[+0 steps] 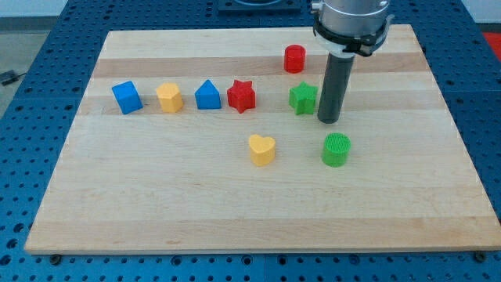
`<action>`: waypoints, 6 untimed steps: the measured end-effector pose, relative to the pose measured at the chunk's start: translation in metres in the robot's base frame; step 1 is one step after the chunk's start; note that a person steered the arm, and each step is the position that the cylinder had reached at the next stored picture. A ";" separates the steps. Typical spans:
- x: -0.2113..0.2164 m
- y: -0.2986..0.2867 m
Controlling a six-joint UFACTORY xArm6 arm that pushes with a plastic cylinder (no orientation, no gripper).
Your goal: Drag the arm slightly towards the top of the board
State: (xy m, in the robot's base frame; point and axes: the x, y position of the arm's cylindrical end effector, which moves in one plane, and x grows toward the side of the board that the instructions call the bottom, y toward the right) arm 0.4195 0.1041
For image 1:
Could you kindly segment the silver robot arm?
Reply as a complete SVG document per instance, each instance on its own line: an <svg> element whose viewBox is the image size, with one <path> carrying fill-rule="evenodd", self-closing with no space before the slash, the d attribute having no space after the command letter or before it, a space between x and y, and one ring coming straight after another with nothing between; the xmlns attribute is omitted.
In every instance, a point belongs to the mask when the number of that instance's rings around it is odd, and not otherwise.
<svg viewBox="0 0 501 282"><path fill-rule="evenodd" d="M315 0L312 11L328 31L347 37L373 34L385 22L389 0Z"/></svg>

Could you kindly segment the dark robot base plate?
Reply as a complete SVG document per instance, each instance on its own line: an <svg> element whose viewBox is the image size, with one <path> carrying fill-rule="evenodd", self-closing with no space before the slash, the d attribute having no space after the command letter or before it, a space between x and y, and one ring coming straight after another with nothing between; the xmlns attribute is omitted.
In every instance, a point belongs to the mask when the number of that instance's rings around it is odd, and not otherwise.
<svg viewBox="0 0 501 282"><path fill-rule="evenodd" d="M300 12L298 0L218 0L219 13Z"/></svg>

